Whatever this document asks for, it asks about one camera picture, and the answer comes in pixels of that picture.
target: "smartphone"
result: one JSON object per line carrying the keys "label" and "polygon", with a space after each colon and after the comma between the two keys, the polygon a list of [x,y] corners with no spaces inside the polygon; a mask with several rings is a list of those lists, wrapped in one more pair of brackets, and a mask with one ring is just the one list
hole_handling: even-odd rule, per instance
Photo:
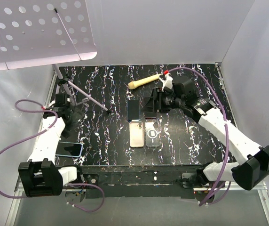
{"label": "smartphone", "polygon": [[81,156],[83,145],[79,143],[58,142],[56,156],[79,158]]}
{"label": "smartphone", "polygon": [[[150,97],[144,97],[144,106],[147,105],[149,100],[150,100]],[[153,109],[152,103],[150,103],[150,105],[147,106],[147,108],[152,111],[152,109]],[[158,117],[158,113],[156,111],[155,112],[144,112],[144,117],[145,117],[145,119],[155,119]]]}
{"label": "smartphone", "polygon": [[145,122],[146,131],[146,146],[158,147],[160,145],[159,139],[159,122],[157,120],[148,120]]}
{"label": "smartphone", "polygon": [[131,147],[144,147],[144,128],[141,121],[129,123],[129,144]]}
{"label": "smartphone", "polygon": [[127,120],[139,121],[140,120],[140,102],[139,100],[128,100],[127,102]]}

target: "beige phone case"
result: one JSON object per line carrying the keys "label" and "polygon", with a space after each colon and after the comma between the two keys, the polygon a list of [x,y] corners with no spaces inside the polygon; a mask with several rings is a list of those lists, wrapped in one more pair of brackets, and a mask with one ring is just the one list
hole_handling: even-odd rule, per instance
{"label": "beige phone case", "polygon": [[129,123],[129,144],[131,147],[144,147],[144,128],[141,121]]}

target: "hole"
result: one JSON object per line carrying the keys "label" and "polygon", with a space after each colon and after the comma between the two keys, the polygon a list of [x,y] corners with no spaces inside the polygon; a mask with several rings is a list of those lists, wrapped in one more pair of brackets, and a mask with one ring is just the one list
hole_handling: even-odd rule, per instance
{"label": "hole", "polygon": [[80,3],[80,1],[76,1],[76,2],[74,3],[74,5],[75,5],[76,8],[80,8],[81,3]]}
{"label": "hole", "polygon": [[44,24],[46,23],[46,21],[45,21],[44,19],[39,19],[39,23],[40,23],[41,25],[44,25]]}
{"label": "hole", "polygon": [[69,28],[69,33],[73,34],[75,30],[73,28]]}
{"label": "hole", "polygon": [[6,39],[8,39],[8,40],[13,40],[13,38],[12,38],[12,36],[11,35],[6,35]]}
{"label": "hole", "polygon": [[58,19],[57,19],[56,17],[53,17],[53,18],[52,18],[52,22],[53,22],[54,24],[56,24],[56,23],[58,23]]}
{"label": "hole", "polygon": [[31,20],[26,20],[26,25],[27,25],[27,26],[32,26],[32,22],[31,22]]}
{"label": "hole", "polygon": [[18,8],[18,10],[19,10],[21,13],[25,13],[25,12],[26,12],[26,9],[25,9],[24,7],[22,7],[22,6],[20,6],[20,7]]}
{"label": "hole", "polygon": [[0,28],[1,28],[1,29],[5,29],[6,26],[5,26],[3,23],[0,23]]}
{"label": "hole", "polygon": [[84,16],[83,15],[78,15],[78,20],[80,20],[80,21],[82,21],[82,20],[84,20]]}
{"label": "hole", "polygon": [[66,22],[71,22],[72,20],[69,16],[66,16],[64,19],[66,20]]}
{"label": "hole", "polygon": [[82,27],[80,30],[81,30],[82,32],[86,32],[86,31],[87,31],[87,28],[86,28],[86,27]]}
{"label": "hole", "polygon": [[18,22],[13,21],[13,22],[12,22],[12,26],[14,26],[14,27],[19,27],[19,24],[18,24]]}
{"label": "hole", "polygon": [[67,3],[65,3],[65,2],[62,2],[62,3],[60,4],[60,6],[61,6],[61,8],[63,8],[63,9],[68,8]]}
{"label": "hole", "polygon": [[62,32],[62,30],[58,29],[58,30],[56,31],[56,34],[61,35],[61,34],[63,34],[63,32]]}
{"label": "hole", "polygon": [[37,6],[37,5],[34,5],[34,6],[33,6],[33,10],[34,10],[35,12],[39,12],[39,11],[40,11],[40,7]]}
{"label": "hole", "polygon": [[11,9],[9,9],[9,8],[4,8],[4,11],[5,11],[5,13],[7,13],[8,15],[11,15],[11,14],[12,14]]}
{"label": "hole", "polygon": [[52,4],[47,4],[47,9],[53,10],[54,9],[54,6]]}

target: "gray floor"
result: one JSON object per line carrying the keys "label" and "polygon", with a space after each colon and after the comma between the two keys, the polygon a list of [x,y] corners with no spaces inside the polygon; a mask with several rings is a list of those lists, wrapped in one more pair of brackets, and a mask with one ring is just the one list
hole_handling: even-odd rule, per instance
{"label": "gray floor", "polygon": [[[94,208],[101,199],[84,200]],[[220,203],[198,207],[177,197],[107,198],[95,213],[67,205],[64,194],[21,200],[15,226],[220,226],[268,225],[257,191],[229,191]]]}

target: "metal stand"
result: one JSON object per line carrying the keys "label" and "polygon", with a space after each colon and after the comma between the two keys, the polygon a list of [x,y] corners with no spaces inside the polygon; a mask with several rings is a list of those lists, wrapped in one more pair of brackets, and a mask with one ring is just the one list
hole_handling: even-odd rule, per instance
{"label": "metal stand", "polygon": [[[60,80],[63,79],[63,75],[61,74],[60,70],[59,70],[59,67],[56,65],[56,64],[53,64],[52,65],[54,70],[56,71],[56,74],[58,76],[58,78]],[[80,93],[82,93],[83,95],[85,95],[88,99],[90,99],[91,101],[93,101],[95,104],[97,104],[98,106],[100,106],[102,109],[104,109],[108,114],[111,113],[111,111],[109,109],[107,109],[105,106],[103,106],[102,104],[100,104],[98,101],[96,101],[94,98],[92,98],[89,94],[87,94],[86,92],[84,92],[82,89],[80,89],[78,86],[76,86],[75,84],[73,84],[71,81],[68,81],[68,84],[70,86],[72,86],[74,89],[78,90]],[[69,90],[69,87],[68,87],[68,84],[63,84],[63,88],[64,90],[67,92],[68,95],[72,96],[70,90]]]}

